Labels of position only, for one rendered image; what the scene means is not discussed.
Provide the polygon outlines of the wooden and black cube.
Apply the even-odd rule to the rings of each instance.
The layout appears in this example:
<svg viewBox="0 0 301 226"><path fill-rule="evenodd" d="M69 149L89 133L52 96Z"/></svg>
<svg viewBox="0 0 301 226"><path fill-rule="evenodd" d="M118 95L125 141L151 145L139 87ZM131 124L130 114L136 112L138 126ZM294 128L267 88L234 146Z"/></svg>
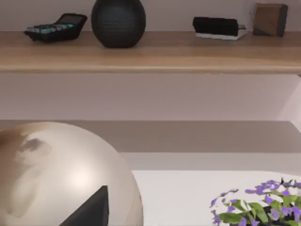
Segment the wooden and black cube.
<svg viewBox="0 0 301 226"><path fill-rule="evenodd" d="M283 37L287 13L288 6L286 4L256 3L252 34Z"/></svg>

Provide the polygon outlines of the shiny beige globe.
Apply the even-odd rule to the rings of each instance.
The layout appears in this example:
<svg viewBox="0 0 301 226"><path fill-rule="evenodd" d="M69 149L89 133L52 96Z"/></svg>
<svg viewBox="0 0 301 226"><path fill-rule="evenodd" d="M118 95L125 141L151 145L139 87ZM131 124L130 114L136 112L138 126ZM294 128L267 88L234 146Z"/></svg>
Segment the shiny beige globe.
<svg viewBox="0 0 301 226"><path fill-rule="evenodd" d="M0 226L59 226L108 186L108 226L144 226L125 159L99 135L61 122L0 129Z"/></svg>

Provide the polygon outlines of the black and white stapler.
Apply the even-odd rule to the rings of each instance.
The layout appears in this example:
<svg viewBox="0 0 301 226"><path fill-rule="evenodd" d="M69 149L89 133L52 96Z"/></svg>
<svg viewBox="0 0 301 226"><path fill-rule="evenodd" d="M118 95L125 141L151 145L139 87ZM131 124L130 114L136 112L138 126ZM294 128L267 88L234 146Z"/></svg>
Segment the black and white stapler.
<svg viewBox="0 0 301 226"><path fill-rule="evenodd" d="M196 37L220 40L238 40L247 34L243 24L233 18L194 17L192 25Z"/></svg>

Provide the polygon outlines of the wooden shelf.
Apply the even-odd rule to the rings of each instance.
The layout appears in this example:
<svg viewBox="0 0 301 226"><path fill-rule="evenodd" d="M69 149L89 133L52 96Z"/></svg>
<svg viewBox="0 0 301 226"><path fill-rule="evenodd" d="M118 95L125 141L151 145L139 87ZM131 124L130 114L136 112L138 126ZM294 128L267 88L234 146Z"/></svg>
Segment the wooden shelf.
<svg viewBox="0 0 301 226"><path fill-rule="evenodd" d="M91 32L43 44L0 32L0 73L200 73L301 75L301 32L237 41L193 32L146 32L133 48L105 48Z"/></svg>

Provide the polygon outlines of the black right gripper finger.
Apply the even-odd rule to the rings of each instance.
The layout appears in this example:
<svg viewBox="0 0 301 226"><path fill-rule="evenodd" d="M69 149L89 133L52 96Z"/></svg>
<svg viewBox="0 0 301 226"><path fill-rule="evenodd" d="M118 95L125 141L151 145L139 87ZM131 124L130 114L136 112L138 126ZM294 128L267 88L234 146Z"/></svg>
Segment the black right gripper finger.
<svg viewBox="0 0 301 226"><path fill-rule="evenodd" d="M108 186L102 186L59 226L108 226L108 223Z"/></svg>

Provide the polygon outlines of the black round speaker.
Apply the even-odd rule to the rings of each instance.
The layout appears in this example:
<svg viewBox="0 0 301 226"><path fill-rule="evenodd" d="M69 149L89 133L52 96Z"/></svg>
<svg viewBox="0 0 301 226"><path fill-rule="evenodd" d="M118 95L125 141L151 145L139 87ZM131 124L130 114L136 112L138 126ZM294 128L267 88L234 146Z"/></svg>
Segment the black round speaker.
<svg viewBox="0 0 301 226"><path fill-rule="evenodd" d="M90 21L104 47L132 48L145 32L146 13L140 0L96 0Z"/></svg>

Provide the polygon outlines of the purple flowered potted plant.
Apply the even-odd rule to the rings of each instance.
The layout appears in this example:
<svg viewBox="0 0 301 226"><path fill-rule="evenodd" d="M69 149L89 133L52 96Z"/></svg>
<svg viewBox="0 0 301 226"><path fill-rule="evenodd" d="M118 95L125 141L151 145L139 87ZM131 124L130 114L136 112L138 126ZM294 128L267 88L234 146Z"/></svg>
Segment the purple flowered potted plant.
<svg viewBox="0 0 301 226"><path fill-rule="evenodd" d="M231 189L211 200L214 226L301 226L301 181L271 179L246 189L246 194L261 198L257 202L227 197L238 191Z"/></svg>

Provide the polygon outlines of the black calculator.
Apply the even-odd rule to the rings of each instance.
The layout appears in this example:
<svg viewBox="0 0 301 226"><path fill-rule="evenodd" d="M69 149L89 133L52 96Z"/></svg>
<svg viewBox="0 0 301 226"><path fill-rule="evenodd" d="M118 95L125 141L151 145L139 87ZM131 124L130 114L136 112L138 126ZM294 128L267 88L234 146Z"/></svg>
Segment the black calculator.
<svg viewBox="0 0 301 226"><path fill-rule="evenodd" d="M32 41L54 43L75 40L79 37L87 16L76 13L64 13L52 24L40 24L27 27L23 33Z"/></svg>

